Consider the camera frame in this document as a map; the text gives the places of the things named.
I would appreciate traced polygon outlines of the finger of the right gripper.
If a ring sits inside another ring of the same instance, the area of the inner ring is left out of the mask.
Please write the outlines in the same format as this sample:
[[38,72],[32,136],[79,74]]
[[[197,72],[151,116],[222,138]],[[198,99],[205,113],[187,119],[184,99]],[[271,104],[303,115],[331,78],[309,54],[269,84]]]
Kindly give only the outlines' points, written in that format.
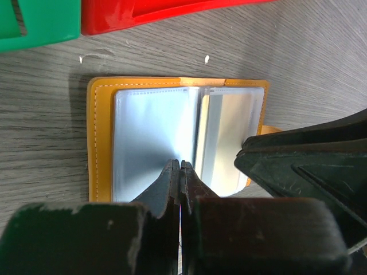
[[249,137],[234,164],[274,197],[325,202],[349,252],[366,245],[366,111]]

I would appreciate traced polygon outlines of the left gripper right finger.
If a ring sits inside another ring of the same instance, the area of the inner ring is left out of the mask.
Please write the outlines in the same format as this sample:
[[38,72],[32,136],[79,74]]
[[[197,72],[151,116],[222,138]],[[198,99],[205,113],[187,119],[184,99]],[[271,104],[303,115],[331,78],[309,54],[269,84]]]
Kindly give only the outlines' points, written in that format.
[[331,211],[311,198],[221,198],[182,161],[183,274],[348,274]]

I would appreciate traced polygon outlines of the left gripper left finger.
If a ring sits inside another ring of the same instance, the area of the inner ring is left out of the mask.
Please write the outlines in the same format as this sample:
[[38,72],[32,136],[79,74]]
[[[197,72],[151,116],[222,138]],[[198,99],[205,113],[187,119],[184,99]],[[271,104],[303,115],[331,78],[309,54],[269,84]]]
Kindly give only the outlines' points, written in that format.
[[2,274],[177,274],[179,162],[128,203],[30,203],[1,236]]

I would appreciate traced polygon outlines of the yellow leather card holder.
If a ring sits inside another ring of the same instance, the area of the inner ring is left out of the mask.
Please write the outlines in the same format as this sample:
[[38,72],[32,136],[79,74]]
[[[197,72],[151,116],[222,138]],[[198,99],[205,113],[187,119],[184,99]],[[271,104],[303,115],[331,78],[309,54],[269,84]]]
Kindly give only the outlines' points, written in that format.
[[144,76],[95,77],[87,86],[86,124],[90,202],[112,201],[112,107],[115,93],[126,89],[186,86],[264,88],[264,99],[256,134],[265,135],[280,131],[276,127],[263,124],[270,88],[270,83],[266,80]]

